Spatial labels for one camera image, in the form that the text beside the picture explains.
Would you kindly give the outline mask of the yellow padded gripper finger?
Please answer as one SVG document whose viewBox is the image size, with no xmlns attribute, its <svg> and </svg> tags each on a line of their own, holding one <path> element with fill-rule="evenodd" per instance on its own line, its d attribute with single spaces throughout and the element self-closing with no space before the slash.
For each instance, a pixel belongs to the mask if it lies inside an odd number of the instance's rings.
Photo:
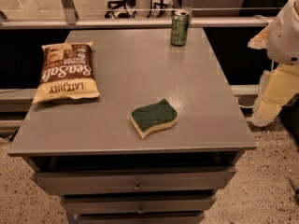
<svg viewBox="0 0 299 224">
<path fill-rule="evenodd" d="M 251 49 L 266 49 L 267 48 L 267 37 L 270 26 L 264 27 L 260 33 L 254 36 L 248 43 L 248 47 Z"/>
<path fill-rule="evenodd" d="M 282 107 L 298 92 L 298 64 L 280 63 L 274 71 L 264 71 L 250 121 L 258 127 L 267 126 L 274 121 Z"/>
</svg>

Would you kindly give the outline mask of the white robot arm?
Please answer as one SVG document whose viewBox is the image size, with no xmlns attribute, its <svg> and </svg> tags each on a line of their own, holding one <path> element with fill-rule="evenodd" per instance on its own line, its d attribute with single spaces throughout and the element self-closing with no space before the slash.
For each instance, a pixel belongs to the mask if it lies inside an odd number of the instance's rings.
<svg viewBox="0 0 299 224">
<path fill-rule="evenodd" d="M 248 47 L 266 49 L 268 58 L 278 63 L 277 68 L 263 72 L 253 105 L 250 121 L 263 127 L 299 92 L 299 0 L 289 0 Z"/>
</svg>

